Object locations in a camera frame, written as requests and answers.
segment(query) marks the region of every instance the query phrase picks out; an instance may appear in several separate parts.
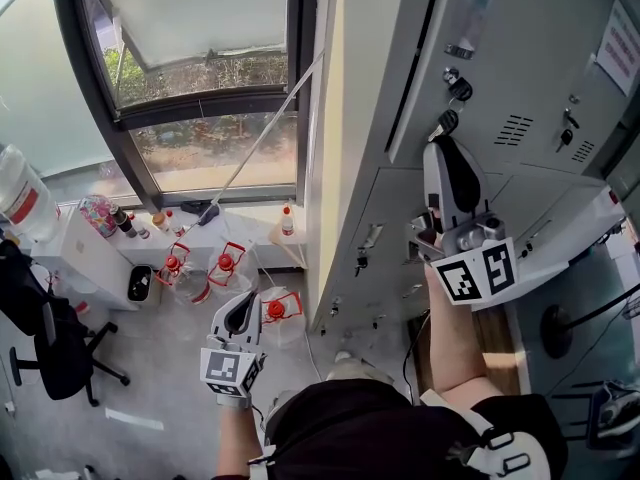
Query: paper notice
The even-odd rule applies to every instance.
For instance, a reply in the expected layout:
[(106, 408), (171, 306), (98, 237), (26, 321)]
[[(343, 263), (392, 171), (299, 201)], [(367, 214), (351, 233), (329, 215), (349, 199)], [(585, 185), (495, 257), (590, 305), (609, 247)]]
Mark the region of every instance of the paper notice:
[(596, 62), (629, 96), (640, 66), (640, 35), (618, 0), (611, 9)]

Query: key ring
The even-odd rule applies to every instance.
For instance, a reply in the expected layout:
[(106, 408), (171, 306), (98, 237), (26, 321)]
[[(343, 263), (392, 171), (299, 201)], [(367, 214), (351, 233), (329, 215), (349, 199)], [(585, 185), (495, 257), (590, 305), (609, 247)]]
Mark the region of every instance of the key ring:
[[(457, 108), (451, 108), (451, 104), (452, 104), (454, 101), (457, 101), (457, 102), (459, 102), (459, 103), (460, 103), (460, 108), (459, 108), (459, 109), (457, 109)], [(460, 101), (459, 99), (457, 99), (457, 98), (455, 98), (455, 97), (454, 97), (454, 98), (451, 98), (451, 99), (449, 100), (449, 108), (450, 108), (451, 110), (453, 110), (454, 112), (456, 112), (457, 114), (462, 114), (462, 111), (464, 110), (464, 106), (465, 106), (466, 104), (467, 104), (467, 102), (466, 102), (466, 101)]]

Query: red cap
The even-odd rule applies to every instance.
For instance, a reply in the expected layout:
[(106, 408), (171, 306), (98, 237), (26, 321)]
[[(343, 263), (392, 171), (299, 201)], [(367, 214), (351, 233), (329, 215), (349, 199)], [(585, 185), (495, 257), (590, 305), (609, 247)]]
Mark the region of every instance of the red cap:
[(269, 302), (269, 307), (267, 308), (267, 314), (271, 318), (282, 318), (284, 316), (284, 304), (279, 300), (272, 300)]
[(218, 266), (225, 272), (233, 269), (233, 258), (231, 254), (225, 252), (218, 256)]
[(167, 260), (164, 262), (169, 270), (177, 270), (180, 266), (180, 262), (178, 258), (176, 258), (173, 254), (167, 256)]

